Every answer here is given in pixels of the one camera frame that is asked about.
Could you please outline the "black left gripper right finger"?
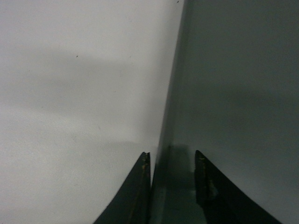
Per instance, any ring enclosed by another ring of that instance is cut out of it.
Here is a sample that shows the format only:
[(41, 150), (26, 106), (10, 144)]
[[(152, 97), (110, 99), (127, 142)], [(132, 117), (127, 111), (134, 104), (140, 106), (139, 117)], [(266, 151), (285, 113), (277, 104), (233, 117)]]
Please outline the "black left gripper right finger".
[(199, 150), (195, 152), (196, 202), (208, 224), (279, 224)]

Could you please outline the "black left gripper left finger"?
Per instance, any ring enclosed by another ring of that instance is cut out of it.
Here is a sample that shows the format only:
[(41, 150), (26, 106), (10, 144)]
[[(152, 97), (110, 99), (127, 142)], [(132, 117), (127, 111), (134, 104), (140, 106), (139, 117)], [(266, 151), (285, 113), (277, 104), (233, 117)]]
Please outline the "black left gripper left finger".
[(150, 153), (143, 152), (96, 224), (147, 224), (151, 191)]

